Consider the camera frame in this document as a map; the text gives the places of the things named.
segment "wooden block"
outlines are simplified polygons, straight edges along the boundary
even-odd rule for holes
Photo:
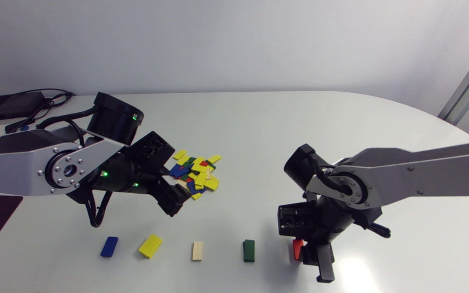
[[[179,160],[177,161],[177,164],[183,166],[184,163],[186,163],[188,160],[189,160],[189,156],[183,155],[181,158],[179,158]]]
[[[243,261],[254,262],[254,241],[246,239],[243,242]]]
[[[161,243],[162,239],[160,237],[155,234],[151,234],[141,245],[138,251],[141,254],[144,254],[147,258],[152,258]]]
[[[202,250],[204,248],[203,241],[194,241],[193,242],[193,261],[201,261],[202,260]]]
[[[221,158],[222,157],[220,155],[214,155],[214,156],[208,158],[207,161],[210,162],[211,164],[214,164],[214,163],[220,161]]]
[[[184,189],[185,189],[186,191],[191,192],[191,191],[189,190],[188,183],[185,182],[185,181],[183,181],[182,179],[177,180],[177,183],[175,183],[175,185],[180,185],[180,186],[184,187]]]
[[[188,152],[186,150],[180,150],[173,156],[173,158],[176,160],[180,160],[180,158],[182,158],[187,153]]]

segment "black device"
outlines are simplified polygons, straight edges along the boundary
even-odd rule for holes
[[[0,95],[0,120],[30,117],[44,102],[41,92]]]

